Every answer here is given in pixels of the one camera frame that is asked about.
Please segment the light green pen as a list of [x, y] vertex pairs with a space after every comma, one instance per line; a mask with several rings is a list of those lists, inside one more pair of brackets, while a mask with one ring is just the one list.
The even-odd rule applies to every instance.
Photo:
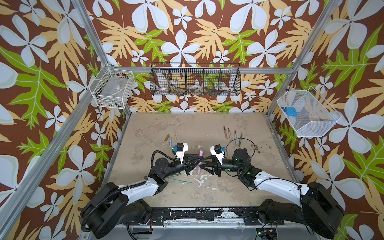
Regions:
[[184, 185], [192, 185], [193, 184], [192, 182], [178, 180], [178, 179], [173, 179], [173, 178], [169, 179], [169, 181], [173, 182], [173, 183], [184, 184]]

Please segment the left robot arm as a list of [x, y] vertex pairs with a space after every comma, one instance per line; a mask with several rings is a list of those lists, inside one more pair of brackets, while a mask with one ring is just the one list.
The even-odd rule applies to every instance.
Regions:
[[138, 183], [117, 186], [113, 182], [104, 185], [81, 211], [81, 231], [91, 232], [98, 239], [107, 235], [128, 209], [143, 198], [161, 193], [168, 185], [166, 177], [181, 172], [189, 174], [204, 158], [196, 154], [184, 154], [172, 158], [156, 150], [151, 156], [151, 169]]

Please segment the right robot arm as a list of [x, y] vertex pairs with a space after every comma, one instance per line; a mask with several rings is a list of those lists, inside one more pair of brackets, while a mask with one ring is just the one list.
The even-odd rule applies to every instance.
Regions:
[[336, 236], [345, 212], [324, 186], [275, 177], [254, 167], [251, 160], [246, 149], [236, 149], [232, 158], [226, 159], [223, 148], [219, 148], [213, 150], [212, 156], [204, 159], [200, 167], [218, 177], [222, 172], [234, 172], [248, 190], [266, 191], [287, 200], [287, 203], [263, 201], [257, 213], [262, 224], [288, 221], [303, 224], [327, 239]]

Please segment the brown pen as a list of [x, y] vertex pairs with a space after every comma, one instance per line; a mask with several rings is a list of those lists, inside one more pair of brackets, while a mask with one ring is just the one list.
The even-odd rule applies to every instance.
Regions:
[[227, 134], [227, 129], [225, 126], [223, 126], [223, 129], [224, 129], [224, 135], [225, 135], [225, 138], [228, 139], [228, 134]]

